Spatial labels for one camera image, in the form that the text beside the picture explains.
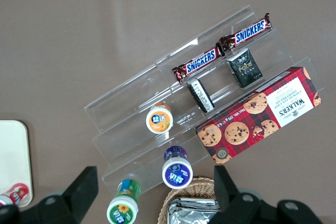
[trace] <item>snickers logo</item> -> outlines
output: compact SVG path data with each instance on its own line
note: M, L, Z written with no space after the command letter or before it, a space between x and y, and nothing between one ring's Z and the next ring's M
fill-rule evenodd
M203 66L209 64L210 62L214 61L216 59L216 51L215 48L210 50L209 52L206 52L199 57L197 57L195 60L187 63L186 65L186 71L187 75L202 68Z
M266 21L265 19L260 20L259 22L247 27L246 29L239 31L235 36L235 44L239 44L244 40L247 40L253 36L256 36L266 30Z

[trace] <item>chocolate chip cookie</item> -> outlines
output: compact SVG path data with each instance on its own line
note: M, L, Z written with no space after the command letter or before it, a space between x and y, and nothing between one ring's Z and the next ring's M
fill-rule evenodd
M314 106L316 107L317 105L321 104L321 102L321 98L318 92L316 92L316 94L314 95Z
M264 130L264 137L269 136L279 129L277 123L272 120L265 120L261 123L261 125L263 126L262 129Z
M253 129L253 136L258 135L258 133L263 132L262 128L255 126L255 128Z
M217 165L223 165L224 163L228 162L232 157L230 155L227 155L226 158L221 159L221 158L218 158L215 154L212 156L212 158L216 162Z
M259 114L267 107L267 97L264 93L251 96L244 103L245 110L250 114Z
M215 146L222 138L222 132L217 125L210 124L198 132L198 137L205 146Z
M311 80L306 68L303 68L303 73L309 80Z
M233 145L242 144L248 139L249 130L245 123L233 122L226 127L225 139Z

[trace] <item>snickers wrapper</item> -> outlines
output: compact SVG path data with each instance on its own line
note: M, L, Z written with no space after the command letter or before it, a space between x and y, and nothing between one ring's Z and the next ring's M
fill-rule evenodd
M269 21L269 13L266 13L263 19L255 22L249 27L238 31L235 34L220 38L219 44L222 48L222 51L231 50L239 46L241 43L271 29L272 23Z
M213 49L198 55L187 63L179 65L172 70L175 74L176 79L180 83L182 83L184 78L196 73L197 71L204 68L206 65L212 63L213 61L224 55L225 54L222 51L219 43L217 43L216 47L214 47Z

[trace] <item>brown table surface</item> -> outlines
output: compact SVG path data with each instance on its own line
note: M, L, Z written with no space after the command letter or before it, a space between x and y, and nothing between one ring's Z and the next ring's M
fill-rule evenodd
M65 189L86 167L107 163L84 107L243 7L271 13L295 62L311 57L322 105L226 164L238 187L275 205L304 202L336 223L336 0L0 0L0 119L29 130L35 197ZM207 158L195 175L213 177ZM99 194L82 223L108 223ZM169 189L140 198L136 223L156 223Z

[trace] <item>snickers bar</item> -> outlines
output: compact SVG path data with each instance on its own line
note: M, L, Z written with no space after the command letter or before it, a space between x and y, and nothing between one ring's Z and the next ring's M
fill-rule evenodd
M191 59L185 64L179 65L173 68L173 72L176 76L176 79L182 83L183 79L187 76L190 76L194 72L204 68L206 65L215 61L221 56L224 56L224 52L222 51L220 45L217 43L216 47L213 49L200 54L199 56Z
M236 32L233 35L227 35L219 39L219 44L222 51L231 50L241 43L272 29L272 24L269 21L269 13L265 14L265 17L253 25Z
M199 80L193 79L191 81L188 81L187 86L191 95L194 97L197 105L201 108L201 110L203 110L205 113L208 113L211 110L215 109L215 106L210 96L208 95Z

